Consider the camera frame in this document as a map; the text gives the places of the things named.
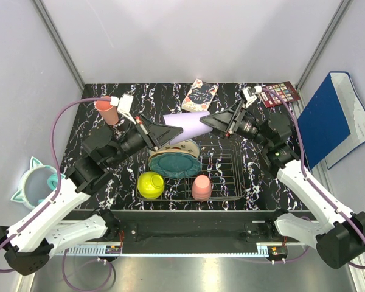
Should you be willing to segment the lilac cup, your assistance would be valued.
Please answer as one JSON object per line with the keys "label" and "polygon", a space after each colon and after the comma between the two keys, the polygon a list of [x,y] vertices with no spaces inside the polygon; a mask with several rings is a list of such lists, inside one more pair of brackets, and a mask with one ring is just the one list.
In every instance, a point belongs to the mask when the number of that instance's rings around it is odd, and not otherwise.
{"label": "lilac cup", "polygon": [[208,111],[199,111],[164,115],[163,118],[166,125],[181,127],[183,129],[183,132],[172,139],[170,144],[177,144],[210,133],[212,127],[200,121],[202,117],[208,116],[209,114]]}

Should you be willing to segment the teal scalloped plate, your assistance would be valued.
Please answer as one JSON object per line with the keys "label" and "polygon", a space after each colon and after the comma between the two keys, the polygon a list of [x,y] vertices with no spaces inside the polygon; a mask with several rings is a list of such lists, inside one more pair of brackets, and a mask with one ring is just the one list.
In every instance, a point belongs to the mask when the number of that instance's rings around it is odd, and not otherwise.
{"label": "teal scalloped plate", "polygon": [[148,165],[152,172],[173,179],[195,176],[202,168],[198,158],[186,153],[163,153],[152,157]]}

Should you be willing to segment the pink cup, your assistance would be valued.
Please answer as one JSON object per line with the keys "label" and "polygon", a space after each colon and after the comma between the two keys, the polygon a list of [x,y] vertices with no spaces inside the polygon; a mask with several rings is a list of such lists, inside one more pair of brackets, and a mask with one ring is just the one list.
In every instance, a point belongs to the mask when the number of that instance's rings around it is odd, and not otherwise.
{"label": "pink cup", "polygon": [[95,109],[109,126],[114,126],[119,122],[117,109],[109,101],[98,100],[94,103]]}
{"label": "pink cup", "polygon": [[199,175],[192,184],[192,196],[196,200],[208,200],[212,193],[212,183],[208,176]]}

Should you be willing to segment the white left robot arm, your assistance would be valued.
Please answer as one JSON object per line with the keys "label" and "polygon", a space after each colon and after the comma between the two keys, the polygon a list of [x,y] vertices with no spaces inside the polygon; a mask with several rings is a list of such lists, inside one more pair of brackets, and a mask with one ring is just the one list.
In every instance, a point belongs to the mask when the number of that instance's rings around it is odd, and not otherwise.
{"label": "white left robot arm", "polygon": [[120,137],[108,126],[92,130],[82,142],[83,154],[58,177],[57,188],[22,220],[0,226],[0,249],[10,269],[27,276],[62,250],[97,238],[114,240],[119,222],[107,210],[65,228],[57,224],[107,185],[113,178],[110,168],[143,148],[155,151],[182,132],[181,127],[154,123],[143,115]]}

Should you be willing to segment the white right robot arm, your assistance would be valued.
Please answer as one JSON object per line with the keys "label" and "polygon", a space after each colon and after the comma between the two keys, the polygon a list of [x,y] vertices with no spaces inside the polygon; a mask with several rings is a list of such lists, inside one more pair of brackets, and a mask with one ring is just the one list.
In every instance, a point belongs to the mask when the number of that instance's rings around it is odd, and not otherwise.
{"label": "white right robot arm", "polygon": [[200,121],[219,137],[237,134],[263,146],[259,154],[262,164],[296,194],[316,219],[313,223],[285,212],[264,225],[267,239],[291,237],[317,250],[333,269],[352,264],[354,258],[365,252],[365,212],[354,213],[309,173],[303,156],[295,154],[287,143],[292,129],[286,115],[274,113],[258,122],[248,116],[245,105],[239,102]]}

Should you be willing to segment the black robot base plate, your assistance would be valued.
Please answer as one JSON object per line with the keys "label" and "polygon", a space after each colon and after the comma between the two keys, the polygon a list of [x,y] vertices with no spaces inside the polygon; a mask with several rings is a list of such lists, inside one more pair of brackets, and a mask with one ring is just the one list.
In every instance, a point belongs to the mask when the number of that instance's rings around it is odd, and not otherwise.
{"label": "black robot base plate", "polygon": [[298,245],[274,227],[279,211],[134,211],[106,212],[110,230],[88,210],[74,211],[50,233],[56,254],[102,257],[265,258],[272,246]]}

